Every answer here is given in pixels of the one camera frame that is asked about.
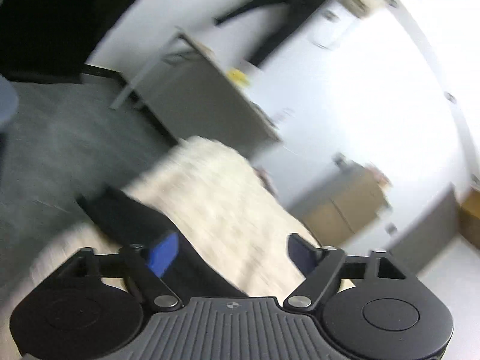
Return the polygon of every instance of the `black cloth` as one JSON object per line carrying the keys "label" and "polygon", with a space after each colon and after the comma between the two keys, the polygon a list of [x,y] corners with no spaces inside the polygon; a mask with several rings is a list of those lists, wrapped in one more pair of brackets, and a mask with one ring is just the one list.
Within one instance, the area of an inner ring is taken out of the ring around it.
{"label": "black cloth", "polygon": [[134,2],[5,0],[0,6],[0,74],[13,81],[80,83],[85,61]]}
{"label": "black cloth", "polygon": [[268,36],[248,58],[248,61],[259,66],[286,38],[296,31],[326,0],[251,0],[245,5],[215,19],[217,24],[251,9],[264,5],[287,3],[289,10],[285,22],[272,35]]}
{"label": "black cloth", "polygon": [[166,231],[176,232],[179,253],[162,280],[185,304],[191,297],[248,297],[210,267],[175,224],[161,212],[112,187],[107,187],[101,196],[91,201],[79,198],[77,202],[102,232],[123,246],[138,243],[151,247],[158,244]]}

